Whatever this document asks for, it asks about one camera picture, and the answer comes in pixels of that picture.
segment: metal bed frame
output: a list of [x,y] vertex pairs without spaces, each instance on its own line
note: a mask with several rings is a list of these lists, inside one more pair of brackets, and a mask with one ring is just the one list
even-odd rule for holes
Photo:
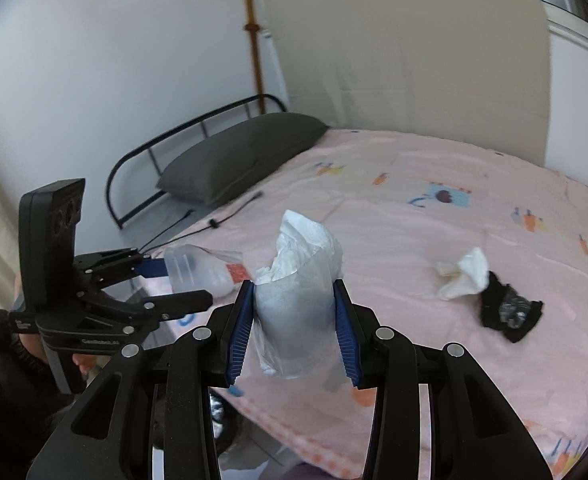
[[123,229],[125,223],[135,217],[138,213],[140,213],[143,209],[147,208],[148,206],[152,205],[152,203],[156,202],[159,198],[166,194],[165,191],[158,190],[154,193],[151,197],[143,200],[140,204],[135,206],[131,211],[125,213],[125,215],[119,217],[114,211],[114,205],[112,204],[112,184],[114,182],[114,177],[116,173],[120,170],[120,168],[125,164],[127,161],[132,160],[138,155],[141,155],[145,152],[149,155],[149,158],[152,160],[152,164],[154,165],[154,169],[156,171],[157,176],[161,176],[163,171],[161,170],[160,166],[158,165],[158,160],[152,151],[152,148],[160,142],[173,137],[174,135],[180,134],[185,130],[200,124],[200,132],[203,135],[203,139],[209,138],[209,132],[207,127],[205,126],[205,121],[216,117],[222,113],[228,112],[229,110],[234,110],[235,108],[240,108],[241,106],[245,109],[245,115],[248,119],[251,119],[251,110],[250,110],[250,103],[255,101],[263,102],[264,100],[269,100],[275,103],[281,112],[286,112],[287,108],[283,104],[283,102],[278,99],[277,97],[271,94],[256,94],[251,97],[247,97],[245,99],[241,99],[240,101],[236,101],[234,103],[230,103],[229,105],[217,108],[216,110],[212,110],[202,116],[196,117],[186,123],[179,124],[175,128],[166,131],[164,134],[161,134],[157,137],[154,137],[152,140],[148,140],[148,142],[141,144],[138,148],[131,150],[129,153],[122,156],[119,161],[114,165],[112,170],[110,171],[110,176],[107,177],[107,184],[105,185],[105,202],[107,203],[107,210],[110,212],[110,216],[116,222],[116,225],[119,229]]

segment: brown bamboo pole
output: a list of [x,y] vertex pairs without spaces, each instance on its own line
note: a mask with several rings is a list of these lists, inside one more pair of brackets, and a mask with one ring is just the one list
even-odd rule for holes
[[[258,33],[261,27],[256,23],[256,16],[254,14],[253,0],[245,0],[245,9],[247,10],[247,25],[245,30],[250,35],[251,46],[251,64],[253,65],[254,82],[256,83],[256,93],[264,94],[263,88],[263,70],[261,69],[261,53],[258,46]],[[265,99],[262,97],[258,100],[259,110],[261,115],[265,114]]]

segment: plastic bag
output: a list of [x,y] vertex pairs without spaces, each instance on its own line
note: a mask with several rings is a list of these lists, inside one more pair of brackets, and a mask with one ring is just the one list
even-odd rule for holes
[[322,225],[287,210],[271,267],[256,271],[254,341],[263,372],[314,373],[338,351],[333,282],[343,248]]
[[204,289],[214,299],[224,298],[250,279],[241,253],[185,244],[168,248],[163,258],[174,293]]
[[489,264],[479,247],[465,254],[457,264],[437,263],[436,270],[449,278],[437,293],[440,300],[453,300],[468,294],[478,294],[489,285]]

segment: white tissue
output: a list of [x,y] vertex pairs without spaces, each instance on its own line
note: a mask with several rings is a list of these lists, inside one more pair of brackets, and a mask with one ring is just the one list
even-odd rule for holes
[[254,341],[266,374],[314,373],[338,345],[333,282],[343,248],[318,222],[285,211],[271,267],[256,271]]
[[489,264],[479,247],[465,254],[457,264],[437,263],[436,270],[449,278],[437,293],[440,300],[452,300],[468,294],[478,294],[489,285]]

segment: floor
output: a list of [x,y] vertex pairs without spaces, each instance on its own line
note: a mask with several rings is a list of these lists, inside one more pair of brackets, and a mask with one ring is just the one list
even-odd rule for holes
[[[218,458],[221,480],[277,480],[301,462],[292,450],[247,419],[234,444]],[[157,449],[152,455],[152,478],[163,479],[163,452]]]

